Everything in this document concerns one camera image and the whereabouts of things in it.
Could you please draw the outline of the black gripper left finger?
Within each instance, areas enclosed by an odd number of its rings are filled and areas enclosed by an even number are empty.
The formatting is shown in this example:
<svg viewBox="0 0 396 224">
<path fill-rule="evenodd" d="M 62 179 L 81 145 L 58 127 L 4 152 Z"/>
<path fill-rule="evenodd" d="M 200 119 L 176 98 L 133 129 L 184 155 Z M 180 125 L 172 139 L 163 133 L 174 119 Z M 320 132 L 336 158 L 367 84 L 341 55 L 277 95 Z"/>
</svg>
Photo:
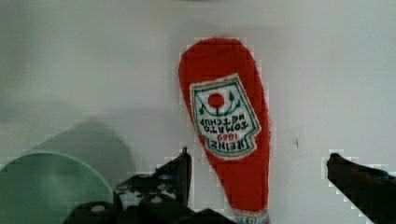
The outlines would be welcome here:
<svg viewBox="0 0 396 224">
<path fill-rule="evenodd" d="M 150 175 L 134 175 L 113 190 L 116 218 L 187 218 L 191 187 L 191 155 L 184 147 L 174 159 Z"/>
</svg>

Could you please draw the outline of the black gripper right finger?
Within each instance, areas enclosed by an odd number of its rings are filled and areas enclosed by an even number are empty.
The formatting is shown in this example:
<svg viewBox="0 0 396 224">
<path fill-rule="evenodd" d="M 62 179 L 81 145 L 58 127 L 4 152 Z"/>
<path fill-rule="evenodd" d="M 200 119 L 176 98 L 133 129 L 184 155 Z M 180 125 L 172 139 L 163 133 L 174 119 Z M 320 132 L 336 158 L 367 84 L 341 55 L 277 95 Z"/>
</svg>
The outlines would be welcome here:
<svg viewBox="0 0 396 224">
<path fill-rule="evenodd" d="M 328 180 L 374 224 L 395 224 L 396 182 L 388 172 L 348 161 L 332 153 Z"/>
</svg>

